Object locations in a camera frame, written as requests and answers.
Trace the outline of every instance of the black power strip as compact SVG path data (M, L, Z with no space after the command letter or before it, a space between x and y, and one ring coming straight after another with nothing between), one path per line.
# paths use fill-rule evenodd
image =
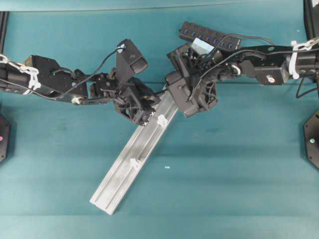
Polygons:
M179 37L186 41L193 41L199 38L212 46L216 46L218 42L225 36L222 32L217 32L209 28L185 21L179 30ZM225 51L235 51L239 48L241 39L229 36L219 44L219 48Z

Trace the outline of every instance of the teal tabletop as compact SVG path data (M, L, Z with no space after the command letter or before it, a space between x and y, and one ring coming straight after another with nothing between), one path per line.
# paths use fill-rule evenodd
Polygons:
M301 0L28 2L0 3L11 10L11 60L41 55L91 73L128 38L149 63L137 77L154 90L173 70L166 54L185 43L185 20L277 45L307 40ZM112 57L103 71L114 66ZM298 83L218 84L211 111L176 115L112 216L89 200L136 126L112 104L2 93L12 132L0 164L0 239L318 238L319 170L306 158L302 129L318 96L297 100Z

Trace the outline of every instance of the screw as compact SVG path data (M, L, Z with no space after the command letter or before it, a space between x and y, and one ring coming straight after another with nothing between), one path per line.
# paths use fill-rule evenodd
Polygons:
M272 75L267 75L266 78L267 78L269 83L274 83L276 81Z

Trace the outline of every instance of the black mount base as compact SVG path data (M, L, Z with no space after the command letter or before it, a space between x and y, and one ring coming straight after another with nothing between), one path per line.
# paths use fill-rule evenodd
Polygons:
M319 169L319 110L304 124L308 160Z
M0 162L6 158L10 136L10 124L0 115Z

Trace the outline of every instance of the black cable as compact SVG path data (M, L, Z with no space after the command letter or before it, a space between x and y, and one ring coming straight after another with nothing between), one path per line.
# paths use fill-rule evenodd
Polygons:
M265 53L266 56L271 56L271 55L276 55L276 54L285 54L285 53L305 53L305 52L313 52L313 51L319 51L319 48L315 48L315 49L310 49L310 50L295 50L295 51L274 51L271 53Z
M32 93L36 94L37 96L40 96L40 97L45 98L45 99L47 99L47 100L56 100L57 98L61 98L61 97L65 96L66 94L68 94L70 91L72 91L73 89L75 89L75 88L78 87L79 85L81 85L81 84L87 82L88 80L90 80L90 79L102 68L102 66L104 65L104 63L106 62L106 60L107 60L110 56L112 56L117 50L120 50L120 49L125 50L125 48L117 48L116 50L114 50L113 52L111 52L109 55L107 55L107 56L104 58L104 60L103 60L102 63L100 64L100 66L99 66L91 75L89 75L89 76L86 77L84 80L80 81L79 83L77 83L76 85L74 85L73 87L71 87L71 88L70 88L69 90L67 90L66 92L64 92L64 93L62 93L62 94L60 94L60 95L58 95L58 96L56 96L56 97L45 96L45 95L43 95L43 94L41 94L41 93L38 93L38 92L34 91L33 89L31 89L31 88L29 88L29 87L26 87L26 86L23 86L23 85L20 85L20 84L16 84L16 83L13 83L13 82L10 82L10 81L6 81L6 80L4 80L4 79L0 79L0 81L3 81L3 82L5 82L5 83L10 84L10 85L13 85L13 86L17 86L17 87L21 87L21 88L23 88L23 89L29 90L29 91L31 91Z
M0 78L0 81L3 81L3 82L5 82L5 83L10 84L10 85L13 85L13 86L21 87L21 88L23 88L23 89L25 89L25 90L29 90L29 91L31 91L32 93L36 94L37 96L40 96L40 97L45 98L45 99L47 99L47 100L51 100L51 99L52 99L51 97L45 96L45 95L43 95L43 94L40 94L40 93L38 93L37 91L34 91L33 89L31 89L31 88L29 88L29 87L26 87L26 86L23 86L23 85L20 85L20 84L16 84L16 83L13 83L13 82L10 82L10 81L6 81L6 80L1 79L1 78Z
M219 43L221 43L223 40L225 40L228 36L238 36L238 37L242 37L242 38L246 38L246 39L256 39L256 40L263 40L263 41L267 41L269 44L271 45L275 45L271 40L262 37L262 36L247 36L247 35L243 35L243 34L238 34L238 33L230 33L225 35L220 41Z
M71 77L72 77L73 79L76 79L75 73L74 73L72 70L70 70L69 68L65 68L65 67L60 67L59 69L57 69L57 70L55 70L55 71L52 71L51 74L52 74L52 75L55 75L56 73L61 72L61 71L70 73Z
M238 55L238 54L241 54L241 53L244 53L244 52L257 52L257 53L260 53L260 54L263 54L263 55L266 55L265 53L261 52L261 51L257 51L257 50L249 50L249 49L244 49L244 50L240 50L240 51L237 51L233 54L231 54L230 56L226 57L224 60L222 60L221 62L218 62L216 65L212 66L211 68L209 68L207 71L205 71L200 77L199 77L199 80L196 84L196 86L194 87L194 89L192 90L192 93L190 94L190 96L188 97L188 101L191 100L191 98L193 97L194 95L194 92L195 90L198 88L199 84L201 83L203 77L205 75L207 75L211 70L213 70L214 68L216 68L217 66L225 63L226 61L228 61L230 58Z
M104 63L107 61L107 59L112 56L117 50L125 50L125 48L117 48L115 49L113 52L111 52L109 55L107 55L104 60L102 61L102 63L100 64L100 66L91 74L89 75L88 77L86 77L84 80L80 81L79 83L75 84L73 87L71 87L69 90L67 90L66 92L62 93L61 95L59 96L56 96L56 97L52 97L51 99L52 100L56 100L58 98L62 98L63 96L65 96L66 94L68 94L69 92L71 92L72 90L74 90L75 88L77 88L79 85L87 82L88 80L90 80L101 68L102 66L104 65Z
M318 86L317 86L317 87L312 88L310 90L307 90L307 91L305 91L305 92L303 92L302 94L299 95L299 92L300 92L300 89L301 89L301 86L302 86L303 82L304 82L304 78L301 79L300 84L298 86L298 89L297 89L297 92L296 92L296 98L297 99L299 99L299 98L301 98L301 97L303 97L303 96L305 96L305 95L307 95L307 94L309 94L309 93L311 93L313 91L318 91Z

